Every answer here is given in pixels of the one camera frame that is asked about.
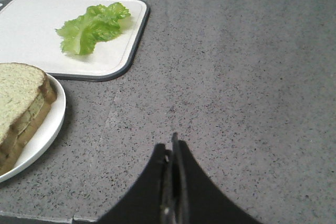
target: sandwich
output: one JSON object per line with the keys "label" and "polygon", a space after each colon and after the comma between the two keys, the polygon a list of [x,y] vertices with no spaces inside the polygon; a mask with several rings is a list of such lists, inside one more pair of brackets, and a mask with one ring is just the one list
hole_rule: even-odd
{"label": "sandwich", "polygon": [[55,100],[44,71],[23,63],[0,63],[0,175],[14,167]]}

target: gray countertop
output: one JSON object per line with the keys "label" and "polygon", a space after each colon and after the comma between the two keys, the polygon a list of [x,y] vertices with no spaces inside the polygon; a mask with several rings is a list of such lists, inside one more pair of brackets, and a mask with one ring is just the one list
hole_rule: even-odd
{"label": "gray countertop", "polygon": [[336,0],[143,1],[132,67],[60,81],[65,123],[0,184],[0,223],[97,219],[174,131],[261,222],[336,223]]}

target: white cutting board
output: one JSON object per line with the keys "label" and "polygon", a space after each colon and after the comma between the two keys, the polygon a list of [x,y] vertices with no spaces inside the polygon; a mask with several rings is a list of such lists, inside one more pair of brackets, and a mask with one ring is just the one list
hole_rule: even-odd
{"label": "white cutting board", "polygon": [[[120,20],[119,37],[97,43],[88,56],[61,52],[62,37],[55,29],[83,15],[89,6],[115,2],[131,13]],[[0,62],[27,63],[62,79],[111,80],[132,63],[148,13],[141,0],[12,0],[0,10]]]}

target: granite surface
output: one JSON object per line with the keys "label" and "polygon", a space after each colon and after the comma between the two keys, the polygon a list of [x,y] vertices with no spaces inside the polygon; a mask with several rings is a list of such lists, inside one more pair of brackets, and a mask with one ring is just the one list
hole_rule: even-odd
{"label": "granite surface", "polygon": [[143,1],[132,67],[60,81],[65,123],[0,184],[0,223],[97,219],[174,131],[261,222],[336,223],[336,0]]}

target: white plate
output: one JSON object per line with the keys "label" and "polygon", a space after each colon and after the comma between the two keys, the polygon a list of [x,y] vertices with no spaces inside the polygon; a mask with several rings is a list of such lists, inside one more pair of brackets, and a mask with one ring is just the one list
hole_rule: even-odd
{"label": "white plate", "polygon": [[[120,2],[131,16],[120,20],[122,34],[96,44],[86,57],[62,53],[55,29],[92,5]],[[0,11],[0,62],[21,62],[63,79],[110,80],[130,67],[149,13],[141,0],[12,0]]]}
{"label": "white plate", "polygon": [[65,92],[61,84],[54,77],[48,75],[48,78],[51,86],[57,93],[57,99],[52,103],[51,109],[42,125],[24,147],[14,168],[1,175],[0,182],[13,177],[36,161],[55,140],[63,124],[66,107]]}

